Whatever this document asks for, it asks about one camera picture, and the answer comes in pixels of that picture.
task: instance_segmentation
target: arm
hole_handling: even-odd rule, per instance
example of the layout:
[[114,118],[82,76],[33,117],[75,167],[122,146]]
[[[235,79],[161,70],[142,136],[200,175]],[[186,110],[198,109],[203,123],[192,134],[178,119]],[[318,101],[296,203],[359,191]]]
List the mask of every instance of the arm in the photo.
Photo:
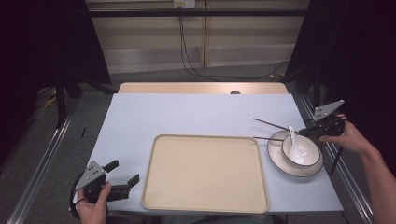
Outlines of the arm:
[[348,121],[342,135],[321,136],[319,140],[333,142],[361,156],[375,223],[396,223],[396,178],[388,169],[380,152]]
[[106,183],[100,192],[98,201],[96,203],[89,203],[84,199],[84,191],[78,191],[78,199],[82,200],[77,204],[81,224],[106,224],[106,199],[111,191],[110,183]]

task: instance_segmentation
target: white tabletop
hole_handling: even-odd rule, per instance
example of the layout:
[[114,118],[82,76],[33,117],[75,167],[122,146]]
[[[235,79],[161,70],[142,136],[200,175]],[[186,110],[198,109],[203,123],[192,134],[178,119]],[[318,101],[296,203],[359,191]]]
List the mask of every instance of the white tabletop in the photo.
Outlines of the white tabletop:
[[[290,94],[114,94],[90,161],[106,165],[119,160],[120,166],[107,174],[113,185],[125,184],[136,174],[140,174],[140,183],[131,189],[129,199],[109,203],[109,210],[159,214],[141,203],[149,156],[158,135],[270,137],[279,131],[254,118],[283,127],[292,125],[295,130],[304,128]],[[259,140],[270,202],[267,212],[343,210],[324,168],[310,177],[287,175],[271,161],[266,144]]]

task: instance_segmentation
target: human hand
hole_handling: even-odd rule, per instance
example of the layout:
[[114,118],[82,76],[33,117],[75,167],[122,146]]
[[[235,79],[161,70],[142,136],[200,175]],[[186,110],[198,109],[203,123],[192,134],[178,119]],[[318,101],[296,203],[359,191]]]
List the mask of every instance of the human hand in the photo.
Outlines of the human hand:
[[371,150],[373,145],[359,132],[359,130],[349,121],[345,121],[344,133],[340,136],[324,135],[319,138],[321,142],[333,142],[343,148],[364,154]]
[[106,224],[106,199],[110,191],[111,184],[107,182],[96,203],[89,203],[84,191],[82,189],[78,191],[78,200],[82,201],[77,204],[77,209],[82,224]]

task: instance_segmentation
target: pair of chopsticks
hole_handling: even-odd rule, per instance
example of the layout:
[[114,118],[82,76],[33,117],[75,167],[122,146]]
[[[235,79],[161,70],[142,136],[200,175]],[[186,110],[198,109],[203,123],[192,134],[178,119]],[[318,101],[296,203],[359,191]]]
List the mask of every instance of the pair of chopsticks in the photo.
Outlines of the pair of chopsticks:
[[[285,130],[285,131],[288,131],[288,130],[289,130],[289,129],[285,128],[285,127],[282,127],[282,126],[279,126],[279,125],[276,125],[276,124],[273,124],[273,123],[264,121],[264,120],[262,120],[262,119],[254,119],[254,120],[257,120],[257,121],[262,122],[262,123],[269,124],[269,125],[271,125],[271,126],[277,127],[277,128],[279,128],[279,129],[282,129],[282,130]],[[282,139],[276,139],[276,138],[255,137],[255,136],[254,136],[253,138],[265,139],[265,140],[271,140],[271,141],[283,141]]]

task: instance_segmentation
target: rectangular tray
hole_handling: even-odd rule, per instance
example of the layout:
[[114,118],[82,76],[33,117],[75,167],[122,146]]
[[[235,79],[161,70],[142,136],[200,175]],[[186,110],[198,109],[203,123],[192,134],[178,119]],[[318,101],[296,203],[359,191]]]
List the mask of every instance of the rectangular tray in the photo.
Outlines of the rectangular tray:
[[148,209],[264,213],[269,202],[257,141],[157,136],[142,202]]

